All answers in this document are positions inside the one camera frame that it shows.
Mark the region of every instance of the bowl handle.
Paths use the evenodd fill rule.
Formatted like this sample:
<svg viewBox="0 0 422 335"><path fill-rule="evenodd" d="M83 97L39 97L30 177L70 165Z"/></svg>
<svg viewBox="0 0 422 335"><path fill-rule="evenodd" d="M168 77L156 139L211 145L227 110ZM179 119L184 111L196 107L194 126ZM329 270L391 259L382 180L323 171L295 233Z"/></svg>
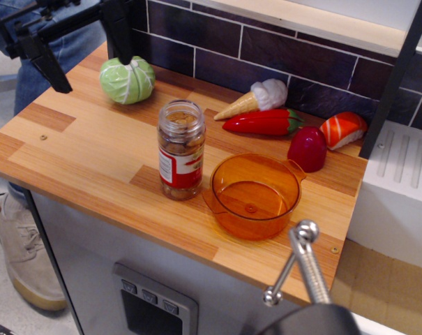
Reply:
<svg viewBox="0 0 422 335"><path fill-rule="evenodd" d="M302 168L296 163L295 161L288 159L283 161L284 165L294 173L296 178L301 182L303 179L307 177L307 174L302 170Z"/></svg>
<svg viewBox="0 0 422 335"><path fill-rule="evenodd" d="M204 202L208 205L209 209L214 214L226 213L227 210L219 203L213 194L212 190L208 188L205 191L202 191Z"/></svg>

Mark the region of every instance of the sneaker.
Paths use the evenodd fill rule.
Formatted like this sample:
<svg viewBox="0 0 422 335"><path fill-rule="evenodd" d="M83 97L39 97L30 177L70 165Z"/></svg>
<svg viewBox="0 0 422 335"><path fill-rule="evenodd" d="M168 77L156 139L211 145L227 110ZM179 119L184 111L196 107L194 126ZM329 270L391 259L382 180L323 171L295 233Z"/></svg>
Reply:
<svg viewBox="0 0 422 335"><path fill-rule="evenodd" d="M0 243L14 288L30 304L60 311L66 300L31 212L12 195L1 200Z"/></svg>

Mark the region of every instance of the toy salmon sushi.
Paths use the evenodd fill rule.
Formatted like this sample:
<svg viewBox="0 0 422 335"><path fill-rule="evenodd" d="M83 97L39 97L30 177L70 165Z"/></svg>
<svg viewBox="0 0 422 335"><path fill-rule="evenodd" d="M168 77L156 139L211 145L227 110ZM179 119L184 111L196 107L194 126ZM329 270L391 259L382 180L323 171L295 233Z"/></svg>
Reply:
<svg viewBox="0 0 422 335"><path fill-rule="evenodd" d="M366 121L353 112L337 114L326 120L320 127L330 150L339 149L350 142L359 140L367 129Z"/></svg>

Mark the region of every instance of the jar label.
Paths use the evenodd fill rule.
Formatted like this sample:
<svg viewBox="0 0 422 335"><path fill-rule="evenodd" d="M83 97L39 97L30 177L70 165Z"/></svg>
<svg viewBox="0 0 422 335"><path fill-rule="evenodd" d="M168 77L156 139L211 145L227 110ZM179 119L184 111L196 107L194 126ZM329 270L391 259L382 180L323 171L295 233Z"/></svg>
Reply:
<svg viewBox="0 0 422 335"><path fill-rule="evenodd" d="M174 188L196 186L203 175L203 148L188 156L174 156L160 148L160 176Z"/></svg>

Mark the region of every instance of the orange plastic bowl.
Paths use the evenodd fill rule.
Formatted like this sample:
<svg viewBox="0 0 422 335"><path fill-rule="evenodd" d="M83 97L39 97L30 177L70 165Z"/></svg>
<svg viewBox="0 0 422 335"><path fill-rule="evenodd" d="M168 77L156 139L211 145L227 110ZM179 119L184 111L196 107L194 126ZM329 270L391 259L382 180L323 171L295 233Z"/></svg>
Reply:
<svg viewBox="0 0 422 335"><path fill-rule="evenodd" d="M240 154L215 168L203 198L230 234L241 239L268 239L289 223L305 177L294 161Z"/></svg>

